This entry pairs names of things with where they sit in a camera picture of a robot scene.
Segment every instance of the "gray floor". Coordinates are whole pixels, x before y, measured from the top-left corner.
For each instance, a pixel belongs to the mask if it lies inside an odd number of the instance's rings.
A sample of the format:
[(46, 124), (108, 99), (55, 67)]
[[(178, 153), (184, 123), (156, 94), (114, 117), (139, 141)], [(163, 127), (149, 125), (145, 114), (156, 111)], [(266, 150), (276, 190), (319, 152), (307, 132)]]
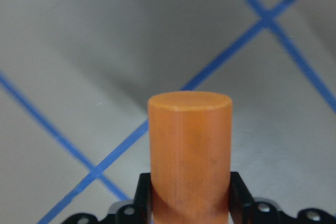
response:
[[(269, 8), (280, 0), (263, 0)], [(244, 0), (0, 0), (0, 69), (94, 163), (258, 16)], [(333, 0), (299, 0), (279, 21), (336, 94)], [(295, 215), (336, 212), (336, 115), (264, 30), (198, 90), (234, 102), (232, 170)], [(36, 223), (87, 175), (0, 89), (0, 222)], [(105, 175), (130, 197), (149, 171), (148, 136)], [(118, 198), (96, 180), (51, 223), (102, 218)]]

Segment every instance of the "blue line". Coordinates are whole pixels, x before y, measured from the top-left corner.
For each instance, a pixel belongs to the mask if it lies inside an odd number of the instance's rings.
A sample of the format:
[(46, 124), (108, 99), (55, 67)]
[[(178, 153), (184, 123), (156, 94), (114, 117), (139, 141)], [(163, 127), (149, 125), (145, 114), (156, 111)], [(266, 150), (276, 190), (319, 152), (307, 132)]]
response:
[[(285, 2), (281, 2), (279, 7), (275, 9), (277, 11), (284, 10), (285, 4), (292, 3), (292, 0), (285, 0)], [(325, 99), (327, 104), (331, 107), (331, 109), (336, 112), (336, 98), (332, 94), (332, 92), (328, 89), (328, 87), (324, 84), (318, 74), (313, 70), (313, 68), (308, 64), (305, 60), (302, 53), (295, 47), (294, 43), (289, 39), (286, 35), (285, 31), (281, 28), (280, 25), (274, 22), (272, 19), (272, 15), (269, 15), (270, 12), (267, 12), (265, 8), (262, 6), (260, 0), (247, 0), (247, 2), (252, 6), (254, 11), (258, 13), (262, 19), (268, 20), (268, 26), (271, 31), (277, 36), (279, 41), (282, 43), (284, 48), (287, 50), (288, 54), (291, 56), (292, 60), (297, 64), (298, 68), (303, 72), (306, 78), (311, 82), (311, 84), (316, 88), (316, 90), (321, 94), (321, 96)]]
[[(276, 17), (281, 14), (286, 8), (290, 6), (295, 0), (283, 0), (278, 4), (273, 10), (269, 12), (270, 16), (269, 19), (272, 17)], [(216, 69), (218, 69), (219, 65), (217, 64), (224, 64), (227, 60), (237, 52), (243, 45), (249, 42), (253, 36), (256, 36), (257, 33), (268, 24), (268, 20), (262, 19), (261, 21), (257, 22), (251, 28), (248, 29), (240, 38), (238, 38), (229, 48), (223, 51), (218, 57), (216, 57), (212, 62), (210, 62), (202, 71), (199, 72), (190, 82), (188, 82), (181, 90), (193, 90), (198, 85), (200, 85), (207, 77), (210, 76)], [(145, 121), (143, 124), (139, 126), (131, 135), (129, 135), (126, 140), (131, 141), (132, 143), (127, 144), (122, 147), (123, 152), (126, 151), (134, 142), (136, 142), (147, 130), (148, 126), (144, 125), (147, 124)], [(104, 167), (101, 163), (96, 167), (96, 171), (103, 172), (108, 166), (110, 166), (115, 159), (109, 158), (107, 156), (102, 162), (104, 163)], [(75, 187), (70, 193), (68, 193), (63, 200), (61, 200), (57, 205), (55, 205), (52, 210), (47, 213), (43, 219), (38, 224), (47, 224), (49, 223), (55, 216), (57, 216), (71, 201), (74, 197), (80, 194), (86, 187), (88, 187), (91, 182), (93, 182), (95, 178), (89, 173), (79, 184)]]
[(276, 23), (270, 25), (270, 29), (276, 34), (279, 41), (282, 43), (283, 47), (287, 50), (288, 54), (291, 56), (292, 60), (301, 69), (307, 79), (313, 84), (313, 86), (318, 90), (321, 96), (325, 99), (327, 104), (336, 113), (336, 98), (328, 89), (328, 87), (323, 83), (318, 74), (313, 70), (313, 68), (304, 59), (302, 53), (295, 47), (291, 39), (286, 35), (285, 31)]
[[(16, 99), (16, 101), (38, 122), (49, 134), (61, 145), (63, 146), (73, 157), (82, 162), (89, 170), (94, 169), (93, 163), (91, 163), (84, 154), (79, 151), (66, 137), (64, 137), (59, 130), (56, 129), (35, 107), (28, 98), (25, 97), (0, 71), (0, 83), (3, 88)], [(124, 194), (120, 189), (117, 188), (115, 184), (109, 181), (105, 176), (100, 177), (101, 181), (107, 186), (107, 188), (113, 192), (121, 200), (128, 199), (126, 194)]]
[(47, 224), (53, 220), (71, 201), (85, 190), (100, 174), (116, 161), (132, 144), (134, 144), (148, 130), (148, 121), (144, 121), (117, 148), (104, 158), (91, 172), (69, 192), (52, 210), (50, 210), (37, 224)]

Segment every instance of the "orange cylinder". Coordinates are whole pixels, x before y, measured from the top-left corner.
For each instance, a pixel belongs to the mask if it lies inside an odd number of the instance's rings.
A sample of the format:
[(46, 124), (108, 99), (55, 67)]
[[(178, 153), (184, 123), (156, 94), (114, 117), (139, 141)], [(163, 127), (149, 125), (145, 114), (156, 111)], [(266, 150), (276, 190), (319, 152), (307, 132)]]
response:
[(148, 108), (154, 224), (227, 224), (231, 99), (179, 91)]

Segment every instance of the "floor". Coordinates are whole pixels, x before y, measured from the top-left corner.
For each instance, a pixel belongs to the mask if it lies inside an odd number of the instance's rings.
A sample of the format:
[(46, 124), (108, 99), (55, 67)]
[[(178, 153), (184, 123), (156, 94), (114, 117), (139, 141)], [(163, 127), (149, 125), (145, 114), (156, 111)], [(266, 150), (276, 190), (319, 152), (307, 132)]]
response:
[(146, 101), (178, 89), (231, 96), (232, 170), (254, 196), (336, 213), (333, 0), (0, 6), (1, 223), (103, 218), (133, 197)]

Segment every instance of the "metal screw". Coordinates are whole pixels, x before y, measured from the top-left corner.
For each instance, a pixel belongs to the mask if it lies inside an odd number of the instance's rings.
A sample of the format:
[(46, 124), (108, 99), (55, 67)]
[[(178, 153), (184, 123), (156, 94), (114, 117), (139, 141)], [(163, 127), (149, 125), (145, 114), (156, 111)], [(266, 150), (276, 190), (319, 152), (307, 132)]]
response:
[(124, 210), (124, 214), (126, 215), (132, 215), (135, 213), (135, 210), (133, 207), (127, 207), (125, 210)]
[(90, 220), (86, 217), (82, 217), (77, 221), (77, 224), (88, 224)]
[(313, 221), (320, 221), (321, 220), (321, 216), (315, 212), (315, 211), (308, 211), (307, 212), (307, 218)]
[(261, 212), (270, 212), (271, 211), (271, 208), (266, 203), (259, 203), (258, 204), (258, 209)]

